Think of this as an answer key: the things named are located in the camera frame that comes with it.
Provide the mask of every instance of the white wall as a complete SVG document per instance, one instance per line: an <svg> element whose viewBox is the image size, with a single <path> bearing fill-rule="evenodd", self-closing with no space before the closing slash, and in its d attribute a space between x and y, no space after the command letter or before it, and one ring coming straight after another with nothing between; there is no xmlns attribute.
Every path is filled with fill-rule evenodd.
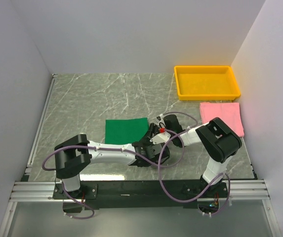
<svg viewBox="0 0 283 237"><path fill-rule="evenodd" d="M230 65L264 0L11 0L53 73Z"/></svg>
<svg viewBox="0 0 283 237"><path fill-rule="evenodd" d="M246 144L283 233L283 0L266 0L232 67Z"/></svg>
<svg viewBox="0 0 283 237"><path fill-rule="evenodd" d="M23 173L51 75L8 0L0 0L0 224Z"/></svg>

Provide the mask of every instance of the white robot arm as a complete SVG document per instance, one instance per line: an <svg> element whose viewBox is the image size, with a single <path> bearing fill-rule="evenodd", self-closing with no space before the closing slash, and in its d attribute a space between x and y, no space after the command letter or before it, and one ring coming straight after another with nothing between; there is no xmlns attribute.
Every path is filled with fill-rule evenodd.
<svg viewBox="0 0 283 237"><path fill-rule="evenodd" d="M157 118L159 124L163 124L165 128L173 130L177 133L184 131L179 124L175 115L163 116ZM171 134L164 131L154 136L150 141L154 144L166 143L170 139ZM224 173L227 164L237 150L242 146L241 139L232 131L220 118L214 118L203 125L188 128L187 131L179 136L184 146L190 146L195 143L203 143L210 155L207 168L202 178L209 184L217 175ZM174 142L176 146L181 146L180 141ZM219 177L214 184L218 183L222 177Z"/></svg>
<svg viewBox="0 0 283 237"><path fill-rule="evenodd" d="M225 172L232 156L242 146L240 138L219 118L198 127L183 130L175 115L162 118L166 129L181 133L173 140L174 145L182 147L202 142L210 155L209 162L201 180L209 184L217 175ZM56 177L63 180L66 191L75 191L80 188L79 173L88 165L95 163L120 163L147 167L151 164L141 159L146 157L153 163L158 163L163 145L170 139L170 134L160 129L156 124L150 124L148 132L138 142L125 145L101 144L88 141L85 134L77 135L68 141L56 146L55 150L67 146L88 146L88 149L72 148L58 152L55 155ZM162 152L164 163L170 157L169 149ZM222 177L213 182L218 183Z"/></svg>

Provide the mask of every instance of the pink towel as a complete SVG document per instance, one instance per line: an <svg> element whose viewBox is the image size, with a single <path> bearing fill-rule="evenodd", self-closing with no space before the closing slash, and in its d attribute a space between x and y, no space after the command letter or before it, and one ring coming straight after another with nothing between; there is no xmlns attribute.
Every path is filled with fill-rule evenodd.
<svg viewBox="0 0 283 237"><path fill-rule="evenodd" d="M244 136L239 103L209 103L200 105L202 123L221 118L239 137Z"/></svg>

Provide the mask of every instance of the floor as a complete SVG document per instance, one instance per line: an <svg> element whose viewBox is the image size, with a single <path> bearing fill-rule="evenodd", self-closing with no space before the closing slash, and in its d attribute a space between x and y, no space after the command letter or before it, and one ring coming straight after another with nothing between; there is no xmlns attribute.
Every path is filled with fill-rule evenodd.
<svg viewBox="0 0 283 237"><path fill-rule="evenodd" d="M43 171L41 163L53 148L79 134L103 143L106 119L147 117L151 122L167 111L182 111L193 115L201 124L200 102L179 101L173 74L62 74L56 75L46 108L38 145L33 154L29 181L53 181L55 171ZM183 126L193 121L178 117ZM181 149L169 146L173 163ZM182 162L172 169L162 170L163 179L198 179L208 163L208 153L202 144L186 147ZM50 159L47 167L54 166ZM253 179L253 168L245 145L228 164L233 179ZM94 164L81 173L82 180L156 180L156 168Z"/></svg>

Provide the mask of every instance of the green square cloth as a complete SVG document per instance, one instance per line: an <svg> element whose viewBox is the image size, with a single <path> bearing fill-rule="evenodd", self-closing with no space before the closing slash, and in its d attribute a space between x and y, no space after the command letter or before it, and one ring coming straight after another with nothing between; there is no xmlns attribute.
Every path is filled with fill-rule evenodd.
<svg viewBox="0 0 283 237"><path fill-rule="evenodd" d="M123 145L138 142L148 131L147 118L106 120L105 143Z"/></svg>

